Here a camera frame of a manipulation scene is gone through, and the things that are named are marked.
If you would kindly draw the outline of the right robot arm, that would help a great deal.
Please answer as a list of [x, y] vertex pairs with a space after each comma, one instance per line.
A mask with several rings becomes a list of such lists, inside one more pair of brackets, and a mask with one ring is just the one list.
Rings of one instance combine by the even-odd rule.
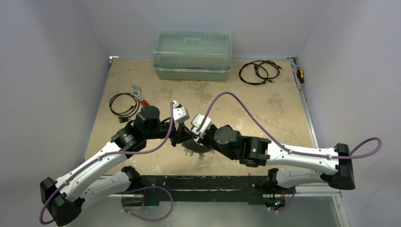
[[243, 136], [229, 125], [214, 124], [191, 131], [195, 140], [231, 160], [247, 167], [292, 166], [293, 170], [270, 170], [265, 180], [270, 192], [299, 184], [326, 183], [331, 188], [354, 190], [355, 179], [348, 145], [338, 143], [333, 148], [305, 148], [278, 145], [267, 138]]

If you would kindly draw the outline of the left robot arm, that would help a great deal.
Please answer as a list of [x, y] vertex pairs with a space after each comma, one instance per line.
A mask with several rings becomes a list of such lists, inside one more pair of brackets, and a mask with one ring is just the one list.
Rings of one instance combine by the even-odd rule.
[[189, 129], [185, 121], [189, 114], [185, 107], [171, 102], [167, 120], [160, 119], [157, 107], [147, 105], [112, 136], [95, 155], [65, 175], [52, 179], [45, 178], [40, 183], [43, 207], [39, 222], [46, 225], [45, 212], [51, 222], [62, 227], [78, 217], [83, 209], [109, 195], [158, 190], [157, 185], [147, 183], [134, 167], [124, 167], [118, 173], [102, 178], [102, 175], [116, 165], [134, 155], [148, 154], [148, 140], [160, 139], [161, 145], [171, 142], [172, 146], [199, 138], [199, 128]]

